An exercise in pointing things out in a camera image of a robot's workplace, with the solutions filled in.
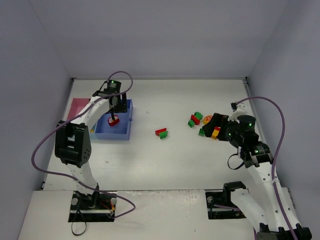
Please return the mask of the red flower printed lego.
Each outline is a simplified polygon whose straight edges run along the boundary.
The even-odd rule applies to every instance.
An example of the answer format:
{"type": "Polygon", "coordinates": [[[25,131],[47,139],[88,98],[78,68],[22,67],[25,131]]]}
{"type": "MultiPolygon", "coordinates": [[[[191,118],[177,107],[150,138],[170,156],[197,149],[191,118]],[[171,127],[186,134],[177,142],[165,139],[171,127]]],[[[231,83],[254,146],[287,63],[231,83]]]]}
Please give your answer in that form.
{"type": "Polygon", "coordinates": [[[117,115],[115,115],[114,117],[111,116],[107,120],[108,125],[111,127],[117,125],[119,122],[120,122],[120,119],[117,115]]]}

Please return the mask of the green square lego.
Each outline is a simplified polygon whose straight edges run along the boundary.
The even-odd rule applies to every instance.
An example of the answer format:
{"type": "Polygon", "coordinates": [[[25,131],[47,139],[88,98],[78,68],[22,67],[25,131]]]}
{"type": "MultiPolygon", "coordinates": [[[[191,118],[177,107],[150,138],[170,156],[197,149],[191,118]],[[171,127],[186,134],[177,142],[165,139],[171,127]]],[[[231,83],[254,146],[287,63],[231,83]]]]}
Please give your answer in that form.
{"type": "Polygon", "coordinates": [[[202,136],[202,137],[205,136],[205,132],[204,132],[204,130],[203,130],[202,128],[199,130],[198,135],[199,135],[199,136],[202,136]]]}

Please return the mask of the small green lego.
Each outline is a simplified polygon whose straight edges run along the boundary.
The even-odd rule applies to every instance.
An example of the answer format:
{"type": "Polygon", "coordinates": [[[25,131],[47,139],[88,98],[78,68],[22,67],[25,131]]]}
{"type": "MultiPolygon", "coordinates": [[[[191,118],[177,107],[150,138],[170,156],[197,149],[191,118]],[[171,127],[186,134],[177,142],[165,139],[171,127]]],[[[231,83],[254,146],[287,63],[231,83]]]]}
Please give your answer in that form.
{"type": "Polygon", "coordinates": [[[193,120],[189,120],[189,121],[188,121],[188,126],[189,126],[190,128],[193,128],[193,127],[195,126],[194,121],[193,121],[193,120]]]}

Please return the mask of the red half-round lego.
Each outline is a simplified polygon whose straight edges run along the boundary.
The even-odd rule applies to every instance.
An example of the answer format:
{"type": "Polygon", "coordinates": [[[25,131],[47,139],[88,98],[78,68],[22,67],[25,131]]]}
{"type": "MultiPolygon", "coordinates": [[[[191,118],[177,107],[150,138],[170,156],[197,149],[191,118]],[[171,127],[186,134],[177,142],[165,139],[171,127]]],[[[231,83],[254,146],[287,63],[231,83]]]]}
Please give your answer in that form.
{"type": "Polygon", "coordinates": [[[156,135],[156,136],[159,136],[160,133],[163,133],[163,132],[165,132],[166,130],[167,130],[167,128],[157,129],[157,130],[155,131],[155,135],[156,135]]]}

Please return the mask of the yellow round printed lego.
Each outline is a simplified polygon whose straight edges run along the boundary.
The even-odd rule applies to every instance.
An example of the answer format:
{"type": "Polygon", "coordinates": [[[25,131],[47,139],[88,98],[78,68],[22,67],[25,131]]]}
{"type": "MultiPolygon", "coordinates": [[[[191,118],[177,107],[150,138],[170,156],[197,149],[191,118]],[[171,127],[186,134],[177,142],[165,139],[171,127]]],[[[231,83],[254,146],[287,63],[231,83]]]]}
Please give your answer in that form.
{"type": "Polygon", "coordinates": [[[203,124],[204,125],[206,125],[206,124],[208,124],[210,121],[211,121],[211,119],[212,119],[212,115],[207,115],[207,116],[205,116],[204,118],[203,118],[203,124]]]}

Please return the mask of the green half-round lego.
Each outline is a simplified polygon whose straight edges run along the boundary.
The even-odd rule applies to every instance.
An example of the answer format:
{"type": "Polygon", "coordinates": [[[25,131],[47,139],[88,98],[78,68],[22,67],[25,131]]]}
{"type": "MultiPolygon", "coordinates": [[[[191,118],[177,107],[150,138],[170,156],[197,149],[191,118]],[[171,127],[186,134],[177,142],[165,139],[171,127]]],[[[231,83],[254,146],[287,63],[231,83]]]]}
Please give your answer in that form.
{"type": "Polygon", "coordinates": [[[168,131],[162,131],[159,133],[160,139],[165,139],[168,136],[168,131]]]}

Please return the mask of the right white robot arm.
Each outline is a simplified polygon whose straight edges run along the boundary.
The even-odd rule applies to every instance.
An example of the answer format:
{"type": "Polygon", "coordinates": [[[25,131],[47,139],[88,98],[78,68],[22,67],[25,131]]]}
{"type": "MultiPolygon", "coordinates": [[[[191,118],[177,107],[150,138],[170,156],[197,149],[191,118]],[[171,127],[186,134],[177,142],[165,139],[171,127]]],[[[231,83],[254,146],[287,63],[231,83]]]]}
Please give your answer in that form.
{"type": "Polygon", "coordinates": [[[253,226],[258,240],[310,240],[312,233],[293,214],[276,176],[276,160],[268,145],[259,140],[255,123],[251,115],[241,114],[230,120],[227,115],[214,113],[202,127],[205,136],[217,137],[237,149],[240,166],[247,169],[262,197],[259,205],[243,182],[228,182],[223,185],[217,207],[234,205],[239,209],[253,226]]]}

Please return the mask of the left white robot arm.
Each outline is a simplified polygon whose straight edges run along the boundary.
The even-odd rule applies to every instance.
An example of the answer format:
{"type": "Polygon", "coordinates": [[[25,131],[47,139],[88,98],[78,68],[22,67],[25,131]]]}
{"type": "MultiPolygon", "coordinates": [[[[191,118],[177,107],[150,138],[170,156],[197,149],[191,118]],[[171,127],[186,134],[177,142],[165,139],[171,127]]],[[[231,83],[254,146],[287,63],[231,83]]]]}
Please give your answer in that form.
{"type": "Polygon", "coordinates": [[[89,159],[92,154],[90,130],[104,115],[111,114],[107,124],[114,127],[120,123],[118,113],[127,110],[127,98],[125,94],[118,94],[121,90],[121,82],[108,80],[104,90],[97,90],[89,103],[79,112],[80,117],[62,126],[55,135],[54,154],[70,170],[76,178],[75,193],[85,201],[94,201],[99,192],[99,184],[94,179],[89,159]]]}

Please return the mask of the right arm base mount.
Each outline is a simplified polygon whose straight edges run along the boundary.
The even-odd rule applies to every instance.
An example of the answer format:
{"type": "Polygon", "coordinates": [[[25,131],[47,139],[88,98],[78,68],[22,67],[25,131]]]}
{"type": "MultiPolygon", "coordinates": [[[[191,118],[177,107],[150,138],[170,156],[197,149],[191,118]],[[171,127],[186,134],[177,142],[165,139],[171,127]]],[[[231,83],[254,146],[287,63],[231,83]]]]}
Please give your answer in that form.
{"type": "Polygon", "coordinates": [[[245,215],[231,202],[225,202],[222,191],[206,191],[206,208],[209,220],[245,219],[245,215]]]}

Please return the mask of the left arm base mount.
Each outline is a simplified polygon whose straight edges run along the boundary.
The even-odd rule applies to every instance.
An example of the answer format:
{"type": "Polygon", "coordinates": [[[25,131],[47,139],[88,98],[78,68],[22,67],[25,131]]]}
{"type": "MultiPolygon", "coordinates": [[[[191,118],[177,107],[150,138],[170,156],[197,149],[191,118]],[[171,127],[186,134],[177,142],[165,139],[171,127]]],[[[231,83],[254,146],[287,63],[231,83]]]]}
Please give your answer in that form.
{"type": "Polygon", "coordinates": [[[96,194],[95,199],[89,201],[86,196],[73,192],[68,222],[69,223],[108,223],[115,221],[116,204],[108,195],[96,194]]]}

